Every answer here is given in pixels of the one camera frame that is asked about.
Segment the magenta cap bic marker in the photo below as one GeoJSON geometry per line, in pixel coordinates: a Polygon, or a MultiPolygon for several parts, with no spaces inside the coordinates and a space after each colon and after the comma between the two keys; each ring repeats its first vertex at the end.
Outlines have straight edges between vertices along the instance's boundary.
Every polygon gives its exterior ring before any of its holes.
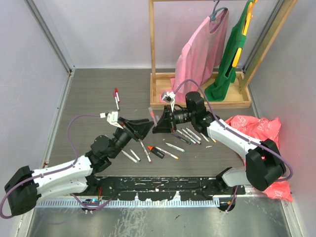
{"type": "Polygon", "coordinates": [[[115,91],[114,91],[114,99],[115,99],[117,111],[120,111],[120,108],[119,108],[119,101],[118,101],[117,94],[116,94],[115,91]]]}

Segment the white pen teal tip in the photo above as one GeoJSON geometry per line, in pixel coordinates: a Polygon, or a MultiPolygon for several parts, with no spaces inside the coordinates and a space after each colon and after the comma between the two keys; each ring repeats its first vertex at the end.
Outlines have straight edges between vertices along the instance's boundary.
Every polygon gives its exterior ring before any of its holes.
{"type": "Polygon", "coordinates": [[[180,147],[178,147],[178,146],[175,146],[175,145],[173,145],[173,144],[170,144],[170,143],[165,143],[167,146],[169,146],[169,147],[171,147],[171,148],[173,148],[173,149],[175,149],[175,150],[178,150],[178,151],[181,151],[181,152],[185,152],[186,150],[184,150],[184,149],[182,149],[182,148],[180,148],[180,147]]]}

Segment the dark purple pen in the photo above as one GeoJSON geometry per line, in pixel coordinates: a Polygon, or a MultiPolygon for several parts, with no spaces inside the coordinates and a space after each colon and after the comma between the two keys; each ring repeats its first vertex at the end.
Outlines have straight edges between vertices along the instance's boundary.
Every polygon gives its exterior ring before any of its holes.
{"type": "Polygon", "coordinates": [[[191,145],[191,142],[190,142],[190,141],[188,141],[188,140],[182,138],[181,136],[176,135],[176,134],[174,134],[174,133],[172,133],[171,135],[173,135],[173,136],[175,136],[176,138],[180,139],[182,142],[185,142],[186,144],[191,145]]]}

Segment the orange black highlighter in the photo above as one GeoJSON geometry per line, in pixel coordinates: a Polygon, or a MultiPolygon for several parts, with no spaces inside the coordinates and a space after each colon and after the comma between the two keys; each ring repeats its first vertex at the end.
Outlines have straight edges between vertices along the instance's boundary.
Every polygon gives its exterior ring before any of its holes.
{"type": "Polygon", "coordinates": [[[148,146],[151,153],[153,153],[155,156],[159,157],[160,159],[163,159],[165,154],[161,152],[159,149],[153,146],[148,146]]]}

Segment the red white pen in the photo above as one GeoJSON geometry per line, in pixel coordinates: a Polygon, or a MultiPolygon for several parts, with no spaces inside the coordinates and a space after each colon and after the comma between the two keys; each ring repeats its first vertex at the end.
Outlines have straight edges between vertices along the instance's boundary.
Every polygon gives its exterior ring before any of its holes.
{"type": "Polygon", "coordinates": [[[118,103],[120,103],[119,93],[118,93],[118,89],[117,88],[115,88],[115,94],[116,94],[116,98],[117,98],[118,103]]]}

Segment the blue cap white marker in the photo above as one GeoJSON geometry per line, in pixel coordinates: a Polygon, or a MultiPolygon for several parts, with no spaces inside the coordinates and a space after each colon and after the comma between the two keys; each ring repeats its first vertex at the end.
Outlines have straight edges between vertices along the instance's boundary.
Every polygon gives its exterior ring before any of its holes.
{"type": "Polygon", "coordinates": [[[201,138],[198,137],[196,134],[194,134],[192,131],[190,131],[189,129],[183,129],[182,130],[188,135],[190,136],[193,140],[196,141],[196,143],[198,143],[199,145],[201,145],[201,138]]]}

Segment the yellow cap white marker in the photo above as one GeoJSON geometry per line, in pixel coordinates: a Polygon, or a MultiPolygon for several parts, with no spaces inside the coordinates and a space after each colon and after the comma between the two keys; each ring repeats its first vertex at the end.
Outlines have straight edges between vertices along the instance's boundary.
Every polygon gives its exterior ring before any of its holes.
{"type": "Polygon", "coordinates": [[[172,153],[170,153],[170,152],[168,152],[168,151],[166,151],[166,150],[164,150],[164,149],[162,149],[162,148],[159,148],[159,147],[156,147],[156,148],[157,148],[159,151],[165,153],[166,155],[169,155],[169,156],[173,157],[174,159],[179,159],[176,155],[174,155],[174,154],[172,154],[172,153]]]}

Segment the purple cap white marker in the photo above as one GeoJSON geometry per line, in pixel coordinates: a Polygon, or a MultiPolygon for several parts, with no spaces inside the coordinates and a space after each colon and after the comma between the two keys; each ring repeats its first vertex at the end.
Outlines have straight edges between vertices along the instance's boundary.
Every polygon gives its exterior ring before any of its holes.
{"type": "Polygon", "coordinates": [[[196,140],[192,139],[190,136],[188,136],[187,134],[183,133],[180,130],[176,130],[179,134],[181,134],[182,136],[184,136],[185,138],[187,138],[188,140],[190,140],[192,143],[196,144],[196,140]]]}

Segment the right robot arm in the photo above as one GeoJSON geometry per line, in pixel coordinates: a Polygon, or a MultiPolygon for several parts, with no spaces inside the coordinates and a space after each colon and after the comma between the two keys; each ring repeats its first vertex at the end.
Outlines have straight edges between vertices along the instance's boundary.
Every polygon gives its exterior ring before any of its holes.
{"type": "Polygon", "coordinates": [[[285,174],[286,167],[274,141],[261,141],[232,128],[207,110],[199,92],[187,93],[186,106],[179,109],[174,108],[173,92],[164,92],[161,98],[167,105],[153,133],[172,133],[178,124],[190,122],[197,132],[221,142],[245,162],[243,167],[228,167],[216,176],[216,187],[221,194],[226,195],[234,186],[241,185],[264,191],[285,174]]]}

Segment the magenta cap white pen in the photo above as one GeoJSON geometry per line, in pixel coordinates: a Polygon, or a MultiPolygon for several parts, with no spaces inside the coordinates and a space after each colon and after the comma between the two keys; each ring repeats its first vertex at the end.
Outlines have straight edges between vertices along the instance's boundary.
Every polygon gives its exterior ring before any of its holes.
{"type": "Polygon", "coordinates": [[[152,163],[152,160],[151,160],[151,158],[150,158],[150,156],[149,156],[149,154],[148,154],[148,152],[147,152],[147,150],[146,150],[146,148],[145,148],[143,142],[140,141],[140,144],[141,144],[141,146],[142,146],[142,149],[143,149],[143,151],[144,151],[144,153],[145,153],[145,155],[146,155],[146,157],[147,157],[149,163],[152,163]]]}

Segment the grey white pen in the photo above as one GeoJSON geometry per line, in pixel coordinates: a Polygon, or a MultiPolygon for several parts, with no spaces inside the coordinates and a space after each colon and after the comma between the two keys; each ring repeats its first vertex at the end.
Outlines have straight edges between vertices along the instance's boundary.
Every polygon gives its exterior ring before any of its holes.
{"type": "Polygon", "coordinates": [[[138,163],[138,160],[136,160],[134,157],[132,157],[130,154],[128,154],[125,151],[121,151],[126,157],[128,157],[131,161],[133,161],[134,163],[138,163]]]}

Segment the blue band white pen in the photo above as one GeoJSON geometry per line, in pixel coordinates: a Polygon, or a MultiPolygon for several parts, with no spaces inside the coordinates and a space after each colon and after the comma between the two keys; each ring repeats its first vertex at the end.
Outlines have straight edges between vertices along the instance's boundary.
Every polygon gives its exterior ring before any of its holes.
{"type": "Polygon", "coordinates": [[[130,151],[134,155],[134,157],[140,162],[141,159],[138,157],[138,155],[132,149],[130,149],[130,151]]]}

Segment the pink white pen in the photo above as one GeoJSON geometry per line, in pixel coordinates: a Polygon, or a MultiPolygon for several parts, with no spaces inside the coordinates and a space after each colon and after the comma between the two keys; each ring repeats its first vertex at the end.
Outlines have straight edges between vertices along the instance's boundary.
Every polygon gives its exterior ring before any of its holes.
{"type": "Polygon", "coordinates": [[[157,125],[157,120],[156,120],[156,117],[155,117],[155,114],[154,114],[154,111],[153,111],[152,107],[149,107],[148,110],[149,110],[151,118],[152,118],[152,120],[154,122],[154,125],[156,126],[157,125]]]}

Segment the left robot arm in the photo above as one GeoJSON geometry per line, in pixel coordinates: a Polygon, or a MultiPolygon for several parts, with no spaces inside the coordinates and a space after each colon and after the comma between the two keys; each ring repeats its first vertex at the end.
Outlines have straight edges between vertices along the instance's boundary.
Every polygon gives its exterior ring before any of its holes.
{"type": "Polygon", "coordinates": [[[154,122],[149,119],[128,120],[119,117],[109,120],[116,127],[112,138],[97,136],[90,151],[60,165],[31,170],[28,166],[19,168],[4,186],[5,196],[1,206],[8,203],[11,215],[3,213],[3,219],[10,219],[32,210],[38,203],[59,195],[86,193],[95,195],[99,184],[94,174],[108,168],[130,140],[142,141],[154,122]]]}

